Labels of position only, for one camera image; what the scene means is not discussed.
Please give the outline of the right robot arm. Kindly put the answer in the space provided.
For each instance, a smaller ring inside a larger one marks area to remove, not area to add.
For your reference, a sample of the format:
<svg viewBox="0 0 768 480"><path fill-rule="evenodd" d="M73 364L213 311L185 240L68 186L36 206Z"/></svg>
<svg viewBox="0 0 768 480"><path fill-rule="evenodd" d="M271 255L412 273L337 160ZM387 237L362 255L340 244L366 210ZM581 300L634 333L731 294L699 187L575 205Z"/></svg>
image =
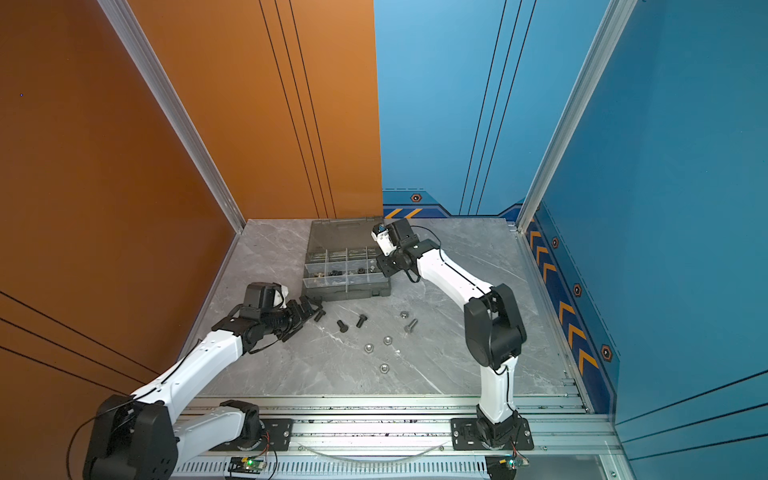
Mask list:
<svg viewBox="0 0 768 480"><path fill-rule="evenodd" d="M462 309L465 344L480 366L480 441L490 449L532 450L529 423L513 398L515 369L528 338L513 290L475 277L450 259L436 234L420 239L405 218L376 224L371 236L381 250L376 263L384 276L403 272L413 283L426 280Z"/></svg>

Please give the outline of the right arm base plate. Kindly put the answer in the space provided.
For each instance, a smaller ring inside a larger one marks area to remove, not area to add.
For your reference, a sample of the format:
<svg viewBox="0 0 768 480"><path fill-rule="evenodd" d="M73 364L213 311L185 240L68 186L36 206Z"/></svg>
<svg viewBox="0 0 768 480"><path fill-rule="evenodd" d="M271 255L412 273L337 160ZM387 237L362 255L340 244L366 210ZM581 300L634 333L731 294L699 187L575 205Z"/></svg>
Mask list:
<svg viewBox="0 0 768 480"><path fill-rule="evenodd" d="M452 418L450 426L452 446L456 451L532 451L535 448L529 422L520 415L513 415L499 424L485 418Z"/></svg>

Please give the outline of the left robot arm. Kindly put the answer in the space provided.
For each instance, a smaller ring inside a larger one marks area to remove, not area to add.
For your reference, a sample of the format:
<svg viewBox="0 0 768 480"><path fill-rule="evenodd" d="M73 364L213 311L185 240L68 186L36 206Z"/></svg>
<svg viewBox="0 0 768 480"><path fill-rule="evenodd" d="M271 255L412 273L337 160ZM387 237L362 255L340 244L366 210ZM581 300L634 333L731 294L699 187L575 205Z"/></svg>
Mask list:
<svg viewBox="0 0 768 480"><path fill-rule="evenodd" d="M92 419L82 476L85 479L168 479L176 466L229 444L256 453L271 450L257 405L225 400L190 421L179 417L223 370L262 351L271 336L285 342L322 314L322 303L288 296L278 283L253 282L235 305L181 360L133 393L113 395Z"/></svg>

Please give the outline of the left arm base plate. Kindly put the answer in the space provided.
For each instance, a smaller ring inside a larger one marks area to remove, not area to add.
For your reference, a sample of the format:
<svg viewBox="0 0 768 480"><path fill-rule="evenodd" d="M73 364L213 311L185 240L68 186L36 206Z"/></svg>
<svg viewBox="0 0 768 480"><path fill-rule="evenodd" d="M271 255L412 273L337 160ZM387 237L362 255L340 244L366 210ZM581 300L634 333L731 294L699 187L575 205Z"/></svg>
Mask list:
<svg viewBox="0 0 768 480"><path fill-rule="evenodd" d="M211 452L255 452L289 450L294 420L290 418L261 419L262 429L258 441L233 440L211 449Z"/></svg>

